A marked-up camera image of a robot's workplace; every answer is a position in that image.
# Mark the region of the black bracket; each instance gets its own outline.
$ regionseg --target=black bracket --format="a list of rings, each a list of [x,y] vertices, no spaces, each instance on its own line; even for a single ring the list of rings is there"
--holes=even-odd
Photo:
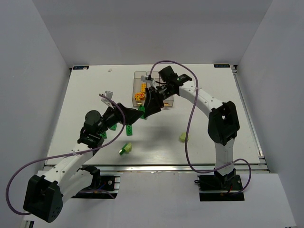
[[[104,194],[102,192],[98,192],[97,189],[101,188],[106,191],[114,191],[115,190],[115,176],[96,176],[96,178],[93,177],[92,184],[84,188],[83,190],[89,192],[82,193],[81,191],[77,193],[72,198],[77,199],[112,199],[108,194]]]
[[[220,180],[214,175],[201,175],[194,181],[199,185],[199,200],[204,201],[244,201],[244,193],[235,194],[243,189],[239,175],[233,177],[229,184],[222,187]]]
[[[208,134],[215,143],[226,145],[237,136],[239,130],[238,114],[232,101],[212,109],[209,114]]]
[[[63,195],[57,181],[49,182],[44,178],[44,175],[34,175],[29,179],[23,209],[46,222],[52,222],[62,210]]]

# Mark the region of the white wall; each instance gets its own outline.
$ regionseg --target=white wall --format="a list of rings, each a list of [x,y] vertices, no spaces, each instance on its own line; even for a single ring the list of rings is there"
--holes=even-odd
[[[272,0],[34,0],[69,66],[238,64]]]
[[[6,205],[6,184],[23,164],[46,156],[69,70],[31,0],[2,0],[0,31],[0,221],[17,228],[21,216]],[[13,182],[10,198],[17,209],[41,165]]]
[[[303,61],[304,1],[274,0],[238,69],[267,164],[278,172],[302,228]]]

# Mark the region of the transparent box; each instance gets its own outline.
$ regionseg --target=transparent box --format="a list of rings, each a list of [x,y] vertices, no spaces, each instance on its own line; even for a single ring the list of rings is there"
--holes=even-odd
[[[144,83],[141,81],[142,75],[147,75],[145,71],[136,71],[134,73],[134,82],[133,82],[133,95],[132,95],[132,103],[133,106],[141,106],[144,105],[144,101],[146,99],[145,87],[149,87],[148,83]],[[155,79],[155,81],[163,83],[162,79],[159,77],[158,71],[153,71],[151,77]],[[173,96],[164,100],[165,107],[173,107],[174,98]]]
[[[149,86],[147,83],[144,83],[141,81],[142,75],[147,75],[146,71],[136,71],[134,73],[134,82],[133,82],[133,95],[132,95],[132,103],[133,106],[141,106],[144,105],[144,101],[146,98],[146,93],[144,91],[144,88]],[[138,93],[143,93],[144,97],[138,97],[135,95]]]

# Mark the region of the black sticker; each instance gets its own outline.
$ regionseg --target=black sticker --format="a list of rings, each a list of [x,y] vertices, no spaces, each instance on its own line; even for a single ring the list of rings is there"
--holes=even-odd
[[[229,64],[213,64],[214,68],[230,68]]]
[[[87,70],[89,66],[74,66],[73,70]]]

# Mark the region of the white table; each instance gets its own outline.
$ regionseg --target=white table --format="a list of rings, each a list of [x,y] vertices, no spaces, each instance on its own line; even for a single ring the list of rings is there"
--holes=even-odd
[[[158,65],[159,71],[167,65]],[[189,72],[171,64],[180,74]],[[214,68],[212,64],[186,65],[199,78],[199,85],[222,101],[233,101],[237,107],[240,130],[234,145],[234,158],[244,158],[250,163],[259,163],[258,148],[250,130],[238,88],[231,68]],[[87,70],[72,70],[66,96],[53,136],[48,156],[70,152],[79,138],[85,115],[98,110],[101,115],[107,106],[100,101],[99,93],[110,90],[113,100],[126,107],[132,107],[133,77],[135,71],[150,71],[151,65],[89,66]],[[173,108],[162,110],[139,119],[133,125],[133,136],[124,132],[113,144],[101,149],[87,164],[93,165],[178,165],[186,164],[184,144],[178,138],[186,131],[192,104],[177,95]],[[214,142],[207,133],[208,119],[196,109],[190,128],[189,154],[192,163],[214,164]],[[108,142],[121,129],[107,131]],[[130,154],[120,156],[118,151],[126,143],[132,143]],[[60,159],[47,161],[57,164]]]
[[[195,173],[124,173],[116,199],[70,199],[33,228],[284,228],[295,226],[277,174],[253,174],[245,201],[200,202]],[[242,182],[248,174],[241,174]]]

